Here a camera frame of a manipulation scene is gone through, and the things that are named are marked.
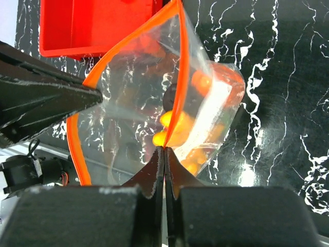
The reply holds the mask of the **orange ginger root toy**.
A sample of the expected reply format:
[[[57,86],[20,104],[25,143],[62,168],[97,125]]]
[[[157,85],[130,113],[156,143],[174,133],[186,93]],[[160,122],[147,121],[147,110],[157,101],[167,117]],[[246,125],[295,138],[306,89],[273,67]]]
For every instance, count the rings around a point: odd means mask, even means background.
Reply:
[[[228,119],[222,113],[209,110],[182,111],[171,137],[165,142],[172,116],[173,112],[168,111],[160,117],[163,130],[154,135],[152,142],[156,146],[171,147],[183,167],[196,176],[221,148],[229,129]]]

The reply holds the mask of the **dark mangosteen toy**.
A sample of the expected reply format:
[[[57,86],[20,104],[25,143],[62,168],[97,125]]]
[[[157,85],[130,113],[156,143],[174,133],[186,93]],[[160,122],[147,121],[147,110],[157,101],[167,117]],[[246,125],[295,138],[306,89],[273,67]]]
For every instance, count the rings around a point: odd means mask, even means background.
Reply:
[[[177,83],[171,84],[165,91],[162,98],[162,105],[165,112],[173,110],[174,100],[176,96]],[[196,101],[195,90],[188,88],[187,99],[185,105],[192,105]]]

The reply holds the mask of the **orange pumpkin toy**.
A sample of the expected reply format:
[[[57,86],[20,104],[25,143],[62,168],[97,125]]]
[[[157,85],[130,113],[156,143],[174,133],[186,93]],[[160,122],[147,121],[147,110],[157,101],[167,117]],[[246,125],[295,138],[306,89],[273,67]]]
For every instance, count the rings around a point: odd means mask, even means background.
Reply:
[[[202,96],[205,97],[211,89],[212,78],[201,70],[196,70],[192,75],[191,84]]]

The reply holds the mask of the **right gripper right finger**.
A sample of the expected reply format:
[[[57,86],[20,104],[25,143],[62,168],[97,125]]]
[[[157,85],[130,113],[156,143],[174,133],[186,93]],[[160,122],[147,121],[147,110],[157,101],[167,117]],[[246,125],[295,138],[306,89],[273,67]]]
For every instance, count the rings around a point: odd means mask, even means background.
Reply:
[[[172,148],[164,149],[164,179],[166,189],[168,244],[175,242],[182,229],[181,206],[178,202],[180,189],[183,187],[200,187],[203,184],[191,174],[178,160]]]

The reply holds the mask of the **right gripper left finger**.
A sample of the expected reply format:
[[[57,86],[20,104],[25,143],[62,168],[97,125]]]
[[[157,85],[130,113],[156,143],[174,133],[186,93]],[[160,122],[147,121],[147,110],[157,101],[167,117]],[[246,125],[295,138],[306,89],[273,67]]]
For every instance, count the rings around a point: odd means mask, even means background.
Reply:
[[[132,246],[162,245],[164,149],[156,147],[149,162],[123,187],[138,189]]]

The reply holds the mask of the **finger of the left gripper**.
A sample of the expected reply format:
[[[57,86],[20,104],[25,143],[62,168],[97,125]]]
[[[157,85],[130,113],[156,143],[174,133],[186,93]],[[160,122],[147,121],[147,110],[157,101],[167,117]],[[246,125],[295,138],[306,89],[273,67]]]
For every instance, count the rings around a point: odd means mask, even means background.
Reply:
[[[83,80],[1,42],[1,148],[27,142],[102,102]]]

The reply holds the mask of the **clear bag orange zipper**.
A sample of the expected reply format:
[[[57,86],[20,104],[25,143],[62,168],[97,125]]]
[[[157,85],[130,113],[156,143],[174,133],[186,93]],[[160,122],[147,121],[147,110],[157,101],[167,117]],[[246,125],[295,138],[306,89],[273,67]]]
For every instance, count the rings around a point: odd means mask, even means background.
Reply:
[[[205,97],[191,84],[196,70],[212,78]],[[173,83],[177,90],[165,142],[182,111],[222,113],[230,128],[245,93],[236,65],[208,58],[181,1],[170,1],[115,45],[84,80],[103,100],[67,121],[81,185],[123,184],[149,162],[158,147],[153,137],[163,130],[162,98]],[[196,101],[186,106],[188,88],[195,90]]]

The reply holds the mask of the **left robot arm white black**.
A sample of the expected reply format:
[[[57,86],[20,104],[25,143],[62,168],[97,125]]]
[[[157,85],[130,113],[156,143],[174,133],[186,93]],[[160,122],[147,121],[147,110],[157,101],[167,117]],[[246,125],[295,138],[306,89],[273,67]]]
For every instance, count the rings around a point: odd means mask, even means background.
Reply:
[[[28,153],[1,163],[1,194],[34,185],[68,181],[57,158],[34,156],[38,136],[74,114],[102,102],[82,79],[1,43],[1,148],[29,142]]]

